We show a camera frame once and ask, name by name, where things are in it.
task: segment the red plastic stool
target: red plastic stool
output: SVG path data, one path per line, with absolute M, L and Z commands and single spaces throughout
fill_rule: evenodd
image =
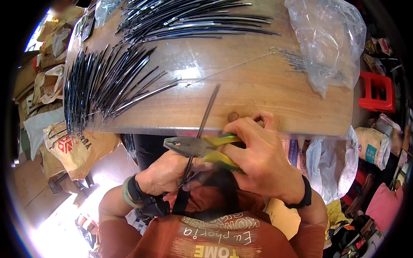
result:
M 359 106 L 369 111 L 395 113 L 396 95 L 393 81 L 389 77 L 370 72 L 360 72 L 360 77 L 364 79 L 366 97 L 358 100 Z M 372 98 L 372 87 L 376 91 L 375 99 Z M 384 89 L 386 92 L 385 100 L 380 99 L 380 89 Z

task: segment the hand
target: hand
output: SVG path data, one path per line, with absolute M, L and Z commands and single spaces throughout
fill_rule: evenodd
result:
M 263 121 L 263 128 L 256 122 Z M 233 172 L 240 189 L 270 196 L 288 204 L 304 197 L 301 172 L 290 165 L 275 130 L 274 117 L 259 111 L 252 118 L 240 118 L 225 126 L 223 133 L 233 133 L 243 140 L 246 149 L 226 144 L 221 152 L 245 172 Z
M 188 158 L 169 150 L 152 163 L 148 169 L 138 173 L 135 180 L 146 194 L 156 196 L 164 192 L 171 192 L 179 186 L 178 179 L 183 176 L 187 163 Z M 208 171 L 212 168 L 213 164 L 203 162 L 200 158 L 192 160 L 193 170 Z

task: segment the wooden table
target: wooden table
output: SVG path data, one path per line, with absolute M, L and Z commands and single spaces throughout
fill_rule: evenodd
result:
M 299 50 L 284 0 L 251 2 L 253 6 L 230 11 L 274 16 L 272 23 L 263 25 L 263 28 L 280 32 L 282 36 L 247 33 L 223 35 L 222 39 L 183 38 L 145 43 L 147 49 L 155 45 L 157 49 L 141 71 L 141 76 L 157 65 L 160 66 L 158 71 L 168 71 L 148 89 L 155 90 L 177 76 L 182 77 L 180 84 L 138 103 L 113 121 L 106 124 L 96 122 L 88 129 L 113 133 L 196 134 L 209 98 L 215 86 L 221 84 L 206 130 L 221 130 L 228 123 L 227 116 L 232 111 L 244 117 L 252 116 L 257 110 L 267 110 L 274 113 L 278 130 L 285 134 L 284 138 L 295 134 L 306 135 L 307 138 L 346 134 L 351 124 L 353 90 L 330 86 L 324 100 L 311 89 L 307 75 L 290 72 L 291 67 L 279 54 L 255 59 L 187 86 L 190 82 L 267 54 L 273 46 Z M 120 36 L 114 36 L 122 19 L 120 13 L 120 10 L 116 11 L 103 27 L 93 31 L 92 37 L 83 43 L 88 46 L 88 51 L 102 50 L 107 44 L 113 46 L 121 40 Z M 80 45 L 79 39 L 72 35 L 67 64 L 72 63 Z

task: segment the bundle of metal rods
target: bundle of metal rods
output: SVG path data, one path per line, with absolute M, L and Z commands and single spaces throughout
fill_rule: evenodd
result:
M 288 61 L 288 64 L 293 66 L 293 69 L 291 69 L 291 71 L 308 73 L 307 67 L 304 64 L 304 55 L 302 53 L 299 53 L 296 51 L 285 50 L 281 48 L 279 48 L 279 51 L 281 53 L 281 56 L 285 57 L 285 59 Z M 315 69 L 318 69 L 318 70 L 331 69 L 330 66 L 327 66 L 325 64 L 320 64 L 320 63 L 311 63 L 310 65 L 312 65 Z M 334 78 L 338 78 L 338 79 L 343 79 L 343 77 L 344 75 L 340 71 L 338 71 L 337 74 L 334 76 Z
M 147 42 L 171 38 L 221 38 L 220 34 L 257 32 L 280 35 L 262 29 L 273 17 L 260 14 L 230 13 L 229 8 L 252 5 L 237 0 L 130 0 L 121 9 L 124 20 L 116 33 L 123 40 Z
M 95 114 L 102 115 L 102 122 L 114 118 L 125 110 L 162 90 L 177 85 L 175 78 L 161 88 L 145 91 L 152 82 L 166 72 L 161 71 L 148 82 L 142 83 L 159 66 L 145 74 L 138 83 L 131 85 L 142 68 L 149 62 L 155 48 L 146 50 L 142 44 L 132 46 L 116 60 L 120 48 L 112 48 L 107 59 L 106 50 L 86 53 L 80 50 L 76 60 L 66 74 L 64 87 L 64 114 L 70 135 L 81 134 Z
M 133 141 L 133 134 L 124 133 L 121 135 L 121 140 L 129 156 L 137 163 L 138 157 L 136 155 L 135 142 Z

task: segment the orange t-shirt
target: orange t-shirt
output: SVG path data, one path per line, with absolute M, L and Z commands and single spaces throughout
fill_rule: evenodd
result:
M 180 215 L 158 217 L 149 223 L 144 236 L 126 220 L 104 221 L 99 225 L 98 234 L 101 257 L 323 256 L 325 229 L 322 226 L 299 229 L 288 241 L 262 211 L 265 203 L 260 196 L 238 191 L 238 197 L 239 206 L 245 212 L 208 222 Z M 171 206 L 175 198 L 176 195 L 168 197 Z M 200 187 L 191 191 L 186 211 L 191 213 L 223 205 L 214 187 Z

